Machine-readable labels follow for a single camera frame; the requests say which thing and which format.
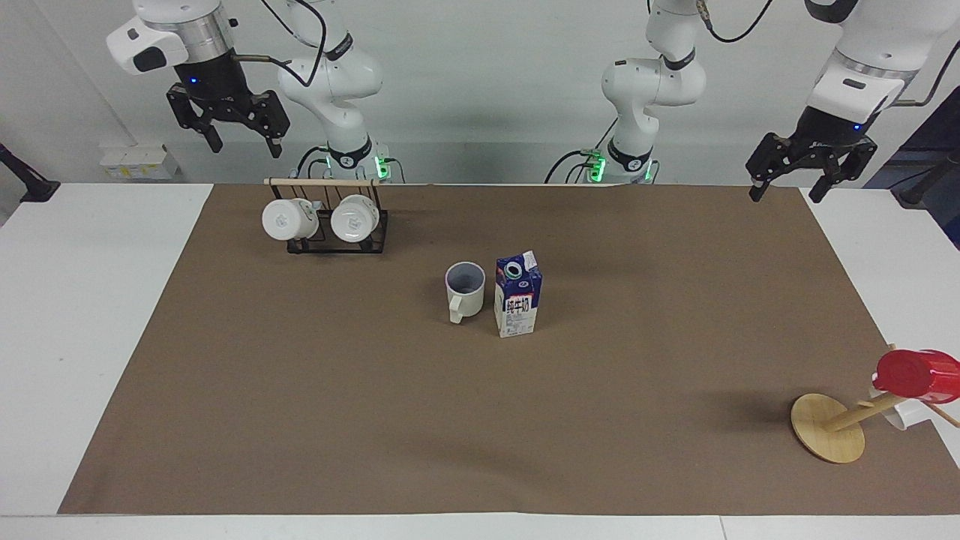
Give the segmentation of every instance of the mug handle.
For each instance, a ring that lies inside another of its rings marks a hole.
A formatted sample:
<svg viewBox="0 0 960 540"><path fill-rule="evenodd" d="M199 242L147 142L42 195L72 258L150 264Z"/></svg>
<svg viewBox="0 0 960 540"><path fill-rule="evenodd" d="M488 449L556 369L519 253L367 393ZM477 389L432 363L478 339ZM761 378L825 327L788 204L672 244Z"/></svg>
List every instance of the mug handle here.
<svg viewBox="0 0 960 540"><path fill-rule="evenodd" d="M464 320L464 316L460 314L460 304L464 301L462 296L454 296L450 300L450 322L459 325L460 321Z"/></svg>

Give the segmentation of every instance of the white table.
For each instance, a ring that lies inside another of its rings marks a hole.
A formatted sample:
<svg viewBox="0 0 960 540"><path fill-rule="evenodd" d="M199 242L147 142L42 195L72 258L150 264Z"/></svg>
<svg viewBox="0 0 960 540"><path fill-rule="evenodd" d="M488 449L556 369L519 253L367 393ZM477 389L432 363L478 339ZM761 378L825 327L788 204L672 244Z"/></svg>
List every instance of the white table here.
<svg viewBox="0 0 960 540"><path fill-rule="evenodd" d="M960 530L960 516L55 517L210 188L65 184L0 228L0 540L901 540ZM888 342L960 355L960 253L927 214L885 191L836 190L811 207ZM947 409L960 415L960 405ZM960 432L930 416L960 465Z"/></svg>

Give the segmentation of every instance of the round wooden base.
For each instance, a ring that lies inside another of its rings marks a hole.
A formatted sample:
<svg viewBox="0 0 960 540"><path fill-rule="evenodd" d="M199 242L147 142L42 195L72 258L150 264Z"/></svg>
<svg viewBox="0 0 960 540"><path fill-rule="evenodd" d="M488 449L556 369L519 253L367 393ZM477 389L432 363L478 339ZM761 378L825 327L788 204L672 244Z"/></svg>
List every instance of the round wooden base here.
<svg viewBox="0 0 960 540"><path fill-rule="evenodd" d="M830 463L852 463L863 455L866 442L859 424L833 433L822 425L834 416L846 412L840 402L822 394L807 394L793 404L790 421L797 438L806 449Z"/></svg>

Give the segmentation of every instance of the milk carton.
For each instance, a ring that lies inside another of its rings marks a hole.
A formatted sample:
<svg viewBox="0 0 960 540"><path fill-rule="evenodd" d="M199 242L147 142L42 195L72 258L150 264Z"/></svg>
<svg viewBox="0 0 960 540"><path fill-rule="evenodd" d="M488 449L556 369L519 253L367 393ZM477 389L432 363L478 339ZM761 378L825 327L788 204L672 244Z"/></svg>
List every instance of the milk carton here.
<svg viewBox="0 0 960 540"><path fill-rule="evenodd" d="M500 337L524 335L534 330L543 275L534 252L496 262L496 300L493 312Z"/></svg>

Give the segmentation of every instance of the red mug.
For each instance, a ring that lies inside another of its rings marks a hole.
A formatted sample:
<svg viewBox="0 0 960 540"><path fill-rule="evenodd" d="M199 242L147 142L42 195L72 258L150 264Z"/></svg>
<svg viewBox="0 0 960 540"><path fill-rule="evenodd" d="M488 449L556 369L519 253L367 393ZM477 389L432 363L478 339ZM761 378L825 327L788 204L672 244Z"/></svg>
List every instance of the red mug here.
<svg viewBox="0 0 960 540"><path fill-rule="evenodd" d="M940 351L892 351L876 366L874 387L902 398L948 404L960 398L960 362Z"/></svg>

